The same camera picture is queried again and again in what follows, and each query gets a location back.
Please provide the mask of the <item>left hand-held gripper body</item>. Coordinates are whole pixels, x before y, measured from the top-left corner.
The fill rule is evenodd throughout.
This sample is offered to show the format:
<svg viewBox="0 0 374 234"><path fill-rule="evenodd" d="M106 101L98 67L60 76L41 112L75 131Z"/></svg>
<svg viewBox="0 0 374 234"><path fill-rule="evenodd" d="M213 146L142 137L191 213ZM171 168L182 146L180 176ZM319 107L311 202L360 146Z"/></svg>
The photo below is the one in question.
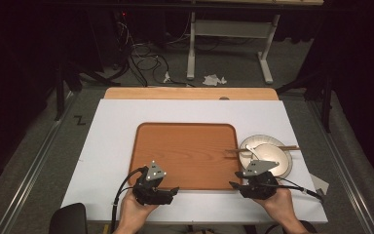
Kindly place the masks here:
<svg viewBox="0 0 374 234"><path fill-rule="evenodd" d="M167 173L152 161L149 167L144 167L141 176L136 180L132 192L141 205L169 205L173 197L170 190L160 190L159 185Z"/></svg>

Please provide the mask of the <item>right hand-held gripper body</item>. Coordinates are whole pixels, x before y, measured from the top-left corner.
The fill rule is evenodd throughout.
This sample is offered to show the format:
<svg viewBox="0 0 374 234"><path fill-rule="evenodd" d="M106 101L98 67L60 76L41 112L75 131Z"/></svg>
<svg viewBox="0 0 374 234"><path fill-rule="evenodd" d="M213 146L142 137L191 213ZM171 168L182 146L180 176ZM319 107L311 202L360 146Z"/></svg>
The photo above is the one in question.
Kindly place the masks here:
<svg viewBox="0 0 374 234"><path fill-rule="evenodd" d="M274 161L251 160L240 177L247 180L240 186L245 198L266 200L276 194L279 183L270 172L279 163Z"/></svg>

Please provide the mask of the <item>person's left hand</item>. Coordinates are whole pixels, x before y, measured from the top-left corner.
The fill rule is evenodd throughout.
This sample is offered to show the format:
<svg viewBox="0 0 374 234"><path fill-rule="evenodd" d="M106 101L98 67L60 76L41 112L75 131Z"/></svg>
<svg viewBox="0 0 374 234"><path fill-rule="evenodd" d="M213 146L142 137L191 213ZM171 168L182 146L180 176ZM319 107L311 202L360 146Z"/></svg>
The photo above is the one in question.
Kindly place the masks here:
<svg viewBox="0 0 374 234"><path fill-rule="evenodd" d="M157 208L158 205L139 204L130 189L121 204L118 227L129 226L137 232L144 225L147 217Z"/></svg>

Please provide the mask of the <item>person's right hand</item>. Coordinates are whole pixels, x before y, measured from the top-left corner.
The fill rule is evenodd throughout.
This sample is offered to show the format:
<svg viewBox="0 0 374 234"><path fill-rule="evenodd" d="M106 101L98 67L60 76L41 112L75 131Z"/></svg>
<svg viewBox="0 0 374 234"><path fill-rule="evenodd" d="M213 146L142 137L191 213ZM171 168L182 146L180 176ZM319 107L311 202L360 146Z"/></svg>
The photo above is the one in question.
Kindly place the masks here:
<svg viewBox="0 0 374 234"><path fill-rule="evenodd" d="M293 209L291 192L285 188L279 188L272 197L255 202L263 207L269 217L280 224L287 233L302 232L304 226L299 222Z"/></svg>

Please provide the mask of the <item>white spoon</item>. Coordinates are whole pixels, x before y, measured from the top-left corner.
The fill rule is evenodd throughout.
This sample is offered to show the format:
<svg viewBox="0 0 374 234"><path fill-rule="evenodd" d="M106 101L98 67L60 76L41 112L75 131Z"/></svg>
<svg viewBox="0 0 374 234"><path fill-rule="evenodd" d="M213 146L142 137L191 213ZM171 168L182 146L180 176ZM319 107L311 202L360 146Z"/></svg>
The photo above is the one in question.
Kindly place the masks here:
<svg viewBox="0 0 374 234"><path fill-rule="evenodd" d="M245 145L245 148L246 148L249 152L251 152L251 153L253 154L255 160L260 160L260 159L258 158L257 153L256 153L256 151L255 151L254 148L252 148L252 147L251 147L250 145L248 145L248 144Z"/></svg>

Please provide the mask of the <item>large white plate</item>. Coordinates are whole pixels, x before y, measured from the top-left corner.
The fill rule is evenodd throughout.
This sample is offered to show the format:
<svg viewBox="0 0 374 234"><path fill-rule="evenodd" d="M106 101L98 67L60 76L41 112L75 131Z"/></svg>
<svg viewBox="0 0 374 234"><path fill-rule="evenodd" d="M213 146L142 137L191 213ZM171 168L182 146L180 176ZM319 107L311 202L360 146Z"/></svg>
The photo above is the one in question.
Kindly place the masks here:
<svg viewBox="0 0 374 234"><path fill-rule="evenodd" d="M249 136L248 138L246 138L241 143L240 148L245 148L246 144L250 145L251 147L256 147L263 143L270 143L270 144L277 145L277 146L283 146L283 143L281 141L279 141L278 139L272 136L255 135L255 136ZM239 158L244 169L247 167L247 165L250 163L251 160L255 160L253 154L249 151L240 152Z"/></svg>

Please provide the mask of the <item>brown wooden tray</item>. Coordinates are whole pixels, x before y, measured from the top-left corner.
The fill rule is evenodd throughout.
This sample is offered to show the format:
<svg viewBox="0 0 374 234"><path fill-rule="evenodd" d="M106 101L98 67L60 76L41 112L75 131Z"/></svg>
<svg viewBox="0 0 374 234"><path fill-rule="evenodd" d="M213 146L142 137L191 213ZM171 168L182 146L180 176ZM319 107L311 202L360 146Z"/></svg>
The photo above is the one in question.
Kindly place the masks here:
<svg viewBox="0 0 374 234"><path fill-rule="evenodd" d="M163 189L229 190L242 180L236 130L229 124L142 123L137 127L130 169L156 162L167 175Z"/></svg>

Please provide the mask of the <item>white bowl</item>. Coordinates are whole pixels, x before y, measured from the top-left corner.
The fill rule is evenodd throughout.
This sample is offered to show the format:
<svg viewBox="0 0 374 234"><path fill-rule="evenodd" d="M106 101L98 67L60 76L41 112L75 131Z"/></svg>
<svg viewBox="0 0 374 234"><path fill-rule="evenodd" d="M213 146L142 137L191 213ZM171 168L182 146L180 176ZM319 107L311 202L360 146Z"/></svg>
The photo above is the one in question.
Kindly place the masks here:
<svg viewBox="0 0 374 234"><path fill-rule="evenodd" d="M288 152L284 152L278 146L263 143L254 148L256 152L256 158L262 161L277 162L278 165L270 172L274 176L287 177L292 169L292 158Z"/></svg>

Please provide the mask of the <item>wooden chopsticks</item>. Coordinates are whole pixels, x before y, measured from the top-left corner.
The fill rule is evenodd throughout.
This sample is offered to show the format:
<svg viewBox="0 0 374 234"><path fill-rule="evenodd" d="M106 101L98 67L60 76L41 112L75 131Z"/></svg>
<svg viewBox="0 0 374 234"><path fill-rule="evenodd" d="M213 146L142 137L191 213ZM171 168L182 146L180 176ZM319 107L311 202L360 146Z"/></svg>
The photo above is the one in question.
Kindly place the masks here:
<svg viewBox="0 0 374 234"><path fill-rule="evenodd" d="M256 147L250 147L249 149L246 148L238 148L238 149L225 149L226 152L246 152L250 151L251 149L256 149L256 148L261 148L263 146L269 146L269 147L275 147L278 148L282 151L288 151L288 150L300 150L300 147L297 145L288 145L288 146L277 146L277 145L272 145L272 144L260 144Z"/></svg>

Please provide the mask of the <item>grey paper card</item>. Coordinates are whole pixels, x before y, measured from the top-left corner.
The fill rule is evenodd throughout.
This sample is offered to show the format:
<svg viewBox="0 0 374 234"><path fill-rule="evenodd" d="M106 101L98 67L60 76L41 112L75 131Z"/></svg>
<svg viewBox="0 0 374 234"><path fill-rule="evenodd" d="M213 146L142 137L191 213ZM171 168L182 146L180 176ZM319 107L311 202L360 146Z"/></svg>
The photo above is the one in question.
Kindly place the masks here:
<svg viewBox="0 0 374 234"><path fill-rule="evenodd" d="M321 195L326 195L328 188L329 188L329 183L315 175L311 175L311 179L312 179L315 191Z"/></svg>

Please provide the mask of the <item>white board table cover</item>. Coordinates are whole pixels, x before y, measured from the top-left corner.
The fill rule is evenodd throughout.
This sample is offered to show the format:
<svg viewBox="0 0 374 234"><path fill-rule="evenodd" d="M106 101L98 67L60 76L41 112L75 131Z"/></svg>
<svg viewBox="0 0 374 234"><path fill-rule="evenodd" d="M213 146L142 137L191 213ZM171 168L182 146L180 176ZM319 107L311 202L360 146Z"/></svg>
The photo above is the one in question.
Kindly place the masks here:
<svg viewBox="0 0 374 234"><path fill-rule="evenodd" d="M237 140L265 134L287 145L297 142L279 100L103 99L62 204L81 202L89 220L110 220L113 200L129 172L136 129L146 122L229 124ZM233 190L181 191L171 204L159 207L148 218L151 223L171 224L270 220L260 206Z"/></svg>

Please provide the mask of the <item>black chair back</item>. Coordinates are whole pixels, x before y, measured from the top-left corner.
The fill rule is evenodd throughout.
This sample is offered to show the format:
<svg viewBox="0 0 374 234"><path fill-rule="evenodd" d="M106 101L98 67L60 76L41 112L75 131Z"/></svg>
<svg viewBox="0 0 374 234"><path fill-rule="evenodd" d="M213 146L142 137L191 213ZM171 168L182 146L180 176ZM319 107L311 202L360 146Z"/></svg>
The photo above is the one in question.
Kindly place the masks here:
<svg viewBox="0 0 374 234"><path fill-rule="evenodd" d="M58 209L52 215L49 234L88 234L85 206L76 203Z"/></svg>

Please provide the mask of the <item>black metal stand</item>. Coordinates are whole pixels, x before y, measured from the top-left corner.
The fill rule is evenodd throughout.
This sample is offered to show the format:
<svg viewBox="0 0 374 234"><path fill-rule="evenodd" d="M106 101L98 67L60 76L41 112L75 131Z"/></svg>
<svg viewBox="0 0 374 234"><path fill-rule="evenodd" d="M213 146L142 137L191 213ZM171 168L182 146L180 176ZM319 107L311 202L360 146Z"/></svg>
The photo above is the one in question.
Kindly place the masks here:
<svg viewBox="0 0 374 234"><path fill-rule="evenodd" d="M287 83L276 89L277 94L283 94L292 89L305 88L305 100L320 100L321 113L320 121L324 129L329 133L329 116L331 110L331 93L332 93L332 78L323 71L315 71L308 75L303 75L296 80Z"/></svg>

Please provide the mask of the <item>aluminium floor rail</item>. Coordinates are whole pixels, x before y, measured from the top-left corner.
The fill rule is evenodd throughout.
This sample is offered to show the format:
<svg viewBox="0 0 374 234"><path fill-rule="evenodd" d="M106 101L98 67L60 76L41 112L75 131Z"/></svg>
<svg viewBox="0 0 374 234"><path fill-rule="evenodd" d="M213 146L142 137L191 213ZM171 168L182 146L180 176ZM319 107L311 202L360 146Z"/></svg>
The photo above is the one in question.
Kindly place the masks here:
<svg viewBox="0 0 374 234"><path fill-rule="evenodd" d="M52 123L50 130L45 136L31 166L29 167L16 194L14 195L14 198L0 220L0 234L10 234L20 211L24 206L24 203L26 202L39 174L43 169L45 162L47 161L48 151L52 147L53 141L56 138L63 120L65 119L65 115L69 111L76 97L77 95L73 92L69 92L67 94L64 102L64 112L60 114Z"/></svg>
<svg viewBox="0 0 374 234"><path fill-rule="evenodd" d="M364 230L365 234L374 234L374 218L369 212L365 199L356 186L354 179L349 172L342 155L340 154L340 151L337 149L335 141L333 140L330 132L325 129L321 122L321 114L319 112L318 105L315 102L307 101L307 106L314 116L315 122L320 128L321 134L323 135L326 145L330 150L330 158L334 168L336 169L337 175L343 184L344 190L347 193L362 229Z"/></svg>

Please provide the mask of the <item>white metal desk frame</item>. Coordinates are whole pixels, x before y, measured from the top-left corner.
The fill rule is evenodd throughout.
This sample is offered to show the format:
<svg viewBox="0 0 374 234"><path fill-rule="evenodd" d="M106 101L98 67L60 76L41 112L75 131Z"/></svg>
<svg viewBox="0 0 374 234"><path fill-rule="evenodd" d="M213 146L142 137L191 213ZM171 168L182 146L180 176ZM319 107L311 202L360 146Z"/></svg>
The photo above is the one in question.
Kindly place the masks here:
<svg viewBox="0 0 374 234"><path fill-rule="evenodd" d="M257 53L258 62L261 67L263 78L266 84L274 82L267 55L269 54L278 24L280 15L274 15L269 22L251 22L251 21L231 21L216 19L196 19L196 14L190 14L190 36L189 53L187 59L186 78L193 80L195 78L195 43L197 36L214 37L235 37L247 39L264 39L265 47L263 51Z"/></svg>

